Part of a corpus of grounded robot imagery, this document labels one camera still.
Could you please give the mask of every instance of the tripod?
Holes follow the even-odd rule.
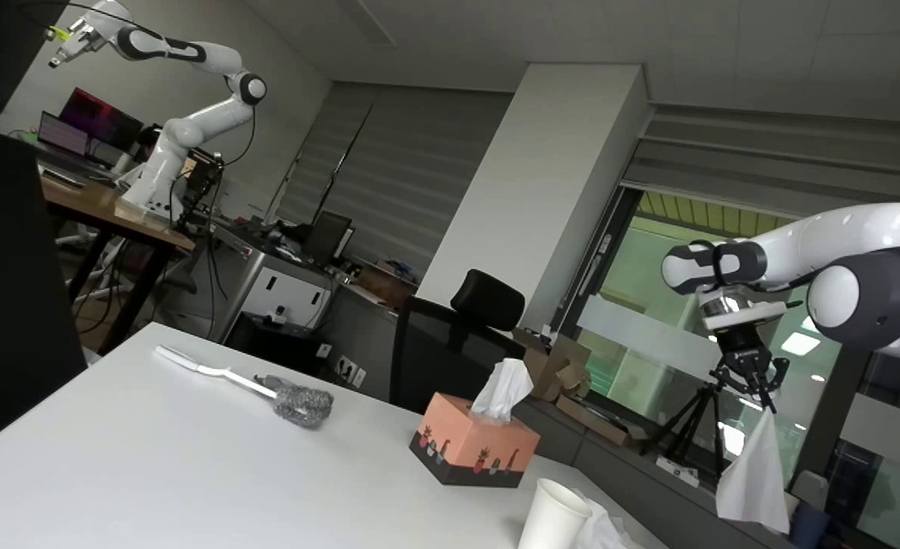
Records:
[[[657,445],[665,442],[665,435],[680,426],[676,434],[676,439],[669,442],[665,448],[665,457],[669,459],[683,459],[689,455],[689,445],[694,445],[694,435],[695,435],[695,426],[706,415],[706,407],[711,406],[714,407],[714,466],[718,466],[718,475],[723,473],[726,466],[726,457],[723,457],[723,435],[720,435],[720,390],[726,388],[726,380],[720,379],[718,385],[703,385],[694,399],[676,410],[645,445],[640,445],[640,455],[654,451]]]

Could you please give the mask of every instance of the white pillar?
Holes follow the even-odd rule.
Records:
[[[531,64],[419,287],[448,304],[471,268],[554,317],[650,111],[634,64]]]

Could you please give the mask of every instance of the white robotic arm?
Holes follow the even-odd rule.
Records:
[[[813,279],[808,317],[823,334],[900,358],[900,205],[826,209],[748,241],[683,243],[669,251],[661,273],[706,304],[735,287]]]
[[[50,67],[62,67],[64,61],[73,61],[83,53],[99,53],[111,43],[129,61],[174,57],[227,76],[232,96],[186,118],[168,118],[153,147],[153,155],[133,172],[136,182],[123,200],[153,215],[180,215],[180,200],[170,199],[170,190],[188,148],[247,122],[253,107],[265,96],[263,76],[249,72],[234,47],[220,43],[159,35],[155,29],[129,20],[129,10],[116,0],[94,3],[67,29],[54,27],[53,40],[57,47]]]

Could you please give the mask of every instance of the white table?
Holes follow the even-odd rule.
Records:
[[[146,326],[0,435],[2,549],[514,549],[541,475],[602,500],[632,545],[661,545],[557,459],[533,457],[521,488],[443,488],[408,455],[419,415],[325,385],[335,407],[308,434],[229,380],[155,359],[159,341],[321,385]]]

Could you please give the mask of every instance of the white cup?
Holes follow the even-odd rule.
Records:
[[[518,549],[571,549],[590,515],[590,500],[554,478],[541,478]]]

